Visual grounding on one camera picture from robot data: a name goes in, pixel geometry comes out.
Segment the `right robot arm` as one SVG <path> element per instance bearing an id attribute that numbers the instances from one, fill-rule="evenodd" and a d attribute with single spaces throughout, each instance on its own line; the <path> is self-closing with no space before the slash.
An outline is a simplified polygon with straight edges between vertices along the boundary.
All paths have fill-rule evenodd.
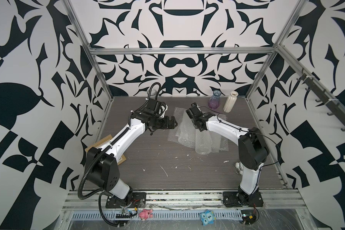
<path id="1" fill-rule="evenodd" d="M 257 128 L 245 128 L 228 123 L 218 115 L 201 111 L 193 103 L 186 110 L 188 117 L 199 131 L 211 131 L 227 138 L 238 146 L 239 162 L 235 165 L 242 175 L 238 194 L 247 200 L 259 192 L 259 178 L 262 168 L 269 155 L 269 147 L 265 141 L 266 136 Z"/>

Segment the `purple blue glass vase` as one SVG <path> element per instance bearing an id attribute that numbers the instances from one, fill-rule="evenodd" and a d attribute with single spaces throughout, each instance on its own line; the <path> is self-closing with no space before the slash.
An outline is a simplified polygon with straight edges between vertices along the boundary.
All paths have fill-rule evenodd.
<path id="1" fill-rule="evenodd" d="M 213 91 L 213 95 L 211 96 L 211 98 L 208 101 L 208 106 L 210 109 L 215 110 L 215 109 L 219 108 L 221 95 L 222 95 L 222 93 L 220 90 L 214 90 Z"/>

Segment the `white ribbed ceramic vase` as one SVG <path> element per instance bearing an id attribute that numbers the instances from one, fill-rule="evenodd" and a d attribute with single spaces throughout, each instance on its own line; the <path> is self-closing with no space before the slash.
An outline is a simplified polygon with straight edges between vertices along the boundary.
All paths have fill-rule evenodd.
<path id="1" fill-rule="evenodd" d="M 237 91 L 231 91 L 231 93 L 228 95 L 228 98 L 223 107 L 223 111 L 225 113 L 229 113 L 233 109 L 233 106 L 235 105 L 237 101 L 238 95 L 239 94 Z"/>

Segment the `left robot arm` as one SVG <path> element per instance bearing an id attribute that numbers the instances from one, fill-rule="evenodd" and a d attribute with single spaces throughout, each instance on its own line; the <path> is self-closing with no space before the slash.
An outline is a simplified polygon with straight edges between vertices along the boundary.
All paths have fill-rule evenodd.
<path id="1" fill-rule="evenodd" d="M 129 202 L 132 189 L 120 178 L 118 162 L 130 145 L 146 131 L 152 135 L 157 130 L 175 129 L 175 117 L 167 117 L 166 103 L 158 100 L 162 86 L 154 83 L 148 91 L 145 103 L 130 112 L 127 124 L 110 141 L 92 147 L 86 153 L 84 174 L 80 180 L 77 196 L 80 200 L 99 192 Z"/>

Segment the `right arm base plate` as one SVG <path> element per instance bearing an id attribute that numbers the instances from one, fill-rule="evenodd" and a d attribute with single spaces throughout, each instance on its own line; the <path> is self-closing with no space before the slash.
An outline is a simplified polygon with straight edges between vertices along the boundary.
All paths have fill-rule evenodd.
<path id="1" fill-rule="evenodd" d="M 223 204 L 227 208 L 233 207 L 263 207 L 264 200 L 259 191 L 248 195 L 245 192 L 223 192 Z"/>

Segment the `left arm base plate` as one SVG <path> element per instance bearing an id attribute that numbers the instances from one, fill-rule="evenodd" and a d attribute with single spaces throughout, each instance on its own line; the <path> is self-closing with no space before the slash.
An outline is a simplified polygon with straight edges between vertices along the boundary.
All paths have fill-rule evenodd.
<path id="1" fill-rule="evenodd" d="M 139 208 L 145 207 L 146 193 L 130 191 L 124 199 L 116 196 L 108 197 L 105 207 L 107 209 L 116 208 Z"/>

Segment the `bubble-wrapped roll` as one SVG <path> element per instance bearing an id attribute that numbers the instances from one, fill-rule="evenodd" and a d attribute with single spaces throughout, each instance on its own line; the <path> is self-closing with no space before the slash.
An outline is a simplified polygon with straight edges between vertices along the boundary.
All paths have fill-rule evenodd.
<path id="1" fill-rule="evenodd" d="M 195 152 L 200 155 L 208 155 L 212 152 L 212 139 L 210 132 L 207 130 L 195 132 Z"/>

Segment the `clear glass vase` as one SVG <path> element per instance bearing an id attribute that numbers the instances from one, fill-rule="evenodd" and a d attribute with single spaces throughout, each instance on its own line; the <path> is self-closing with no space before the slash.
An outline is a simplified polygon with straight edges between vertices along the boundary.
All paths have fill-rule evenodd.
<path id="1" fill-rule="evenodd" d="M 149 89 L 148 91 L 148 99 L 154 99 L 157 94 L 157 91 L 155 89 Z"/>

